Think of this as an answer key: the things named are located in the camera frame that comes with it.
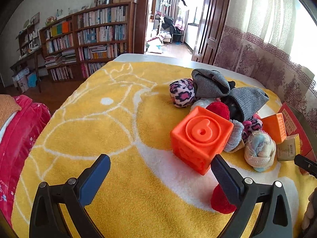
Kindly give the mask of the red tin box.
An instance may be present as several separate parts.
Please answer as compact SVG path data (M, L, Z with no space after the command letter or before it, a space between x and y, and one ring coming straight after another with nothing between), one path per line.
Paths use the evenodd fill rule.
M278 112L283 114L287 136L299 135L300 154L316 162L316 135L304 115L287 103Z

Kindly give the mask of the wooden bookshelf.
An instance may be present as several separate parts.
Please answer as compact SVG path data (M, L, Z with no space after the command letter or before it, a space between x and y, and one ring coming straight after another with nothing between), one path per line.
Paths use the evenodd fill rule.
M54 82L87 79L107 62L134 52L135 4L100 5L63 17L39 31Z

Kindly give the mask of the orange number six cube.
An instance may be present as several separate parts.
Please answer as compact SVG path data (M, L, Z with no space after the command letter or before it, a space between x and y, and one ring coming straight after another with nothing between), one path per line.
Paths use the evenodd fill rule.
M222 153L233 128L229 120L197 106L170 132L173 153L204 176L215 155Z

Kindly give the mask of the yellow white towel mat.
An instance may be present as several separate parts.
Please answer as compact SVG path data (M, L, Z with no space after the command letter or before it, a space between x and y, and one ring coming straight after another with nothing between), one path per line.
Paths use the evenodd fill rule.
M109 62L55 112L18 182L11 222L28 237L40 182L63 184L107 154L111 169L87 212L105 237L216 237L229 215L210 206L217 180L171 151L170 131L189 113L169 84L191 69L157 62Z

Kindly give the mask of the wooden door frame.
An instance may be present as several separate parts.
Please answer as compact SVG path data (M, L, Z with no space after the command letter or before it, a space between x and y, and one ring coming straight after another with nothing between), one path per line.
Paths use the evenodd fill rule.
M146 51L147 25L155 4L156 0L138 0L136 5L133 48L136 54L144 54Z

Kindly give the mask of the small yellow cardboard box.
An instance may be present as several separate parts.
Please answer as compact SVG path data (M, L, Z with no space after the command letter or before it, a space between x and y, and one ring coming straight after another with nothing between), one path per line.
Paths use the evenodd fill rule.
M278 161L293 161L297 154L300 154L299 134L287 136L286 139L277 145Z

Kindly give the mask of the grey knit sock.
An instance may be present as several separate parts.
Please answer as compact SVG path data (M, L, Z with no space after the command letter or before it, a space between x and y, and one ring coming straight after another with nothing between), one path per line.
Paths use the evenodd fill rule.
M228 81L217 70L194 69L191 73L197 98L221 98L235 88L234 81Z
M221 97L228 106L230 119L244 122L251 118L269 101L269 96L260 88L234 88L228 96Z

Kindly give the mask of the pink leopard sock ball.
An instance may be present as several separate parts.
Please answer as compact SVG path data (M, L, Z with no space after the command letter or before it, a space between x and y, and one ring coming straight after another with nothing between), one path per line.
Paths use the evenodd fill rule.
M180 79L169 85L170 97L177 108L190 106L195 101L193 79Z

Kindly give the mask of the cream pastel sock ball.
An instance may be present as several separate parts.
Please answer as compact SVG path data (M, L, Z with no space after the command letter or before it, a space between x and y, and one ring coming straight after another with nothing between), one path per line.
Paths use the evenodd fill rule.
M254 131L247 138L244 158L255 171L264 172L275 160L276 143L266 132Z

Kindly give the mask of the small side shelf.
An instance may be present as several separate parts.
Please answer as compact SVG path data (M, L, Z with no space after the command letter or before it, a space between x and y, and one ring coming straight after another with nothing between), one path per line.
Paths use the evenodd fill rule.
M30 54L42 54L41 39L39 28L35 23L27 25L16 36L19 44L19 59L23 59Z

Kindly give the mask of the patterned curtain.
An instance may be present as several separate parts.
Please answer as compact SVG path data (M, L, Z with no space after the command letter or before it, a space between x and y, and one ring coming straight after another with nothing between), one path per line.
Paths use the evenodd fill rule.
M230 0L214 64L256 79L316 129L316 24L299 0Z

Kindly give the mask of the orange ridged cube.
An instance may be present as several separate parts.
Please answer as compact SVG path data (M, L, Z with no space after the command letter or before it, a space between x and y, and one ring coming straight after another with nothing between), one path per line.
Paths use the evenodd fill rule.
M284 142L287 135L282 113L262 118L261 121L264 132L267 132L277 145Z

